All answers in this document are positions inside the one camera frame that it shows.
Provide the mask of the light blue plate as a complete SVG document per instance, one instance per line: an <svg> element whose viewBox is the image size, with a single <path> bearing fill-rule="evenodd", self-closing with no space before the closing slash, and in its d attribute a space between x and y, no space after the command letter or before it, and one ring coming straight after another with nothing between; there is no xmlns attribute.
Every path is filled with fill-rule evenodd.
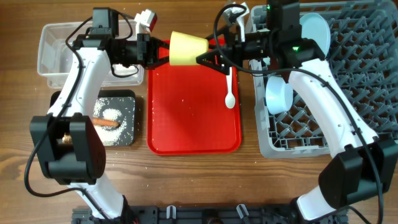
<svg viewBox="0 0 398 224"><path fill-rule="evenodd" d="M331 32L327 21L317 13L308 13L299 20L302 26L302 38L314 40L325 56L331 44Z"/></svg>

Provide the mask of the white plastic spoon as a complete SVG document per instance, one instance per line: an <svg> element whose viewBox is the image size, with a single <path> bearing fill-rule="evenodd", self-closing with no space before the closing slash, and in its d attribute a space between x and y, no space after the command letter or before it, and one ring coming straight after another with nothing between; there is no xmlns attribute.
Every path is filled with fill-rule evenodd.
<svg viewBox="0 0 398 224"><path fill-rule="evenodd" d="M227 108L232 109L235 106L236 99L233 95L233 68L229 67L229 73L226 76L227 94L225 96L224 102Z"/></svg>

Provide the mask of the brown food lump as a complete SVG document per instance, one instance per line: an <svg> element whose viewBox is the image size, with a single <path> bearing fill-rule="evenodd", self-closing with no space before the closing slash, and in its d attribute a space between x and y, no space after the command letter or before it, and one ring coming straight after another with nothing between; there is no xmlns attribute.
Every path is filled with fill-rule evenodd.
<svg viewBox="0 0 398 224"><path fill-rule="evenodd" d="M72 144L72 137L68 133L63 135L62 144Z"/></svg>

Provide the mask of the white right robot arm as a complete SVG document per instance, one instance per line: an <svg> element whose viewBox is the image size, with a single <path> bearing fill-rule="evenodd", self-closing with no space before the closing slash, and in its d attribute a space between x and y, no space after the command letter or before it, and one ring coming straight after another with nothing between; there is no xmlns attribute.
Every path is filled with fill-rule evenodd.
<svg viewBox="0 0 398 224"><path fill-rule="evenodd" d="M331 161L318 177L317 186L292 201L292 223L314 223L356 202L378 198L391 186L397 164L397 143L382 140L357 114L336 83L325 54L313 39L302 36L298 1L269 1L266 29L231 39L228 26L214 27L210 39L225 37L197 62L227 73L243 70L245 60L274 57L277 73L287 73L289 83L308 106L330 150Z"/></svg>

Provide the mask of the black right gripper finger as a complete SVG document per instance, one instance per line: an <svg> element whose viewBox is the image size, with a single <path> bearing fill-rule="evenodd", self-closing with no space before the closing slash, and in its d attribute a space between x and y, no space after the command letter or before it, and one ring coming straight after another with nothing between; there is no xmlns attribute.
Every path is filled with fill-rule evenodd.
<svg viewBox="0 0 398 224"><path fill-rule="evenodd" d="M232 47L232 34L230 33L229 26L225 25L218 28L215 33L208 35L205 39L208 41L209 49L217 49L217 44L222 49L228 49Z"/></svg>
<svg viewBox="0 0 398 224"><path fill-rule="evenodd" d="M220 54L219 50L216 49L197 56L196 62L199 65L211 68L224 75L229 75L229 69L231 68L231 65Z"/></svg>

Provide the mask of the orange carrot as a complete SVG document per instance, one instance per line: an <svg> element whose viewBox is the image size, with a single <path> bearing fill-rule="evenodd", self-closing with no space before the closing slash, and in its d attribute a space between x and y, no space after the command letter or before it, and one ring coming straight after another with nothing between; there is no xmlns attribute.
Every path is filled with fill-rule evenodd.
<svg viewBox="0 0 398 224"><path fill-rule="evenodd" d="M120 126L117 121L111 121L108 119L93 118L92 122L95 126L107 126L112 128L118 128Z"/></svg>

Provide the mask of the yellow plastic cup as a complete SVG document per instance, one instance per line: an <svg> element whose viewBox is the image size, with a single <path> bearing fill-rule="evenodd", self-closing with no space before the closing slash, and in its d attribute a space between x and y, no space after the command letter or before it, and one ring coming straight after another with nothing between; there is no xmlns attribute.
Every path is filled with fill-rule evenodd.
<svg viewBox="0 0 398 224"><path fill-rule="evenodd" d="M171 66L198 65L196 58L206 53L208 49L208 40L173 31L169 44L169 64Z"/></svg>

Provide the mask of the light blue rice bowl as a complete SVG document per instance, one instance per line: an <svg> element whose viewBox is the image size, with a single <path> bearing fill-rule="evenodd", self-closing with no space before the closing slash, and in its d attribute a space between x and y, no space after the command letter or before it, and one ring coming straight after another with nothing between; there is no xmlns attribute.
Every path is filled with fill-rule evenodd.
<svg viewBox="0 0 398 224"><path fill-rule="evenodd" d="M293 89L282 77L272 76L265 89L266 106L270 114L275 115L291 109Z"/></svg>

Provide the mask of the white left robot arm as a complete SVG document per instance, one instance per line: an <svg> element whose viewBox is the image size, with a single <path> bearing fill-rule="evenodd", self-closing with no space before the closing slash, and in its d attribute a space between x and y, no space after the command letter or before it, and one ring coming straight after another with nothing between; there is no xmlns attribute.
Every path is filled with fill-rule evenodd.
<svg viewBox="0 0 398 224"><path fill-rule="evenodd" d="M129 15L96 7L83 22L86 32L72 32L65 41L73 64L58 98L44 116L34 116L31 158L38 158L43 175L77 192L89 205L95 223L138 223L124 195L104 172L106 153L93 124L93 110L104 78L114 65L154 69L165 63L196 65L211 49L209 38L174 32L170 42L132 30L119 36L119 19Z"/></svg>

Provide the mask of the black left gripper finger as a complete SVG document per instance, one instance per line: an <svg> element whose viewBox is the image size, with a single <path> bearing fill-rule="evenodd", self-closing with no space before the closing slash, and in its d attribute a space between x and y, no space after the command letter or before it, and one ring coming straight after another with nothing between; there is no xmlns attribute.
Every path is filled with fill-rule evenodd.
<svg viewBox="0 0 398 224"><path fill-rule="evenodd" d="M169 57L155 58L149 62L149 68L157 68L169 62Z"/></svg>
<svg viewBox="0 0 398 224"><path fill-rule="evenodd" d="M151 40L152 46L155 48L168 49L170 47L168 42L164 42L163 40L160 40L156 37L151 37L150 40Z"/></svg>

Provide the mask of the white rice pile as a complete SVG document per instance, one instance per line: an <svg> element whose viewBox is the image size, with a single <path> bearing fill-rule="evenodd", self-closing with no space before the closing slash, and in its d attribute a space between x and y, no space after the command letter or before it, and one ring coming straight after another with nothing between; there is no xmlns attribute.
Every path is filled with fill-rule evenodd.
<svg viewBox="0 0 398 224"><path fill-rule="evenodd" d="M104 146L130 146L134 142L136 101L133 96L99 97L93 110L95 130Z"/></svg>

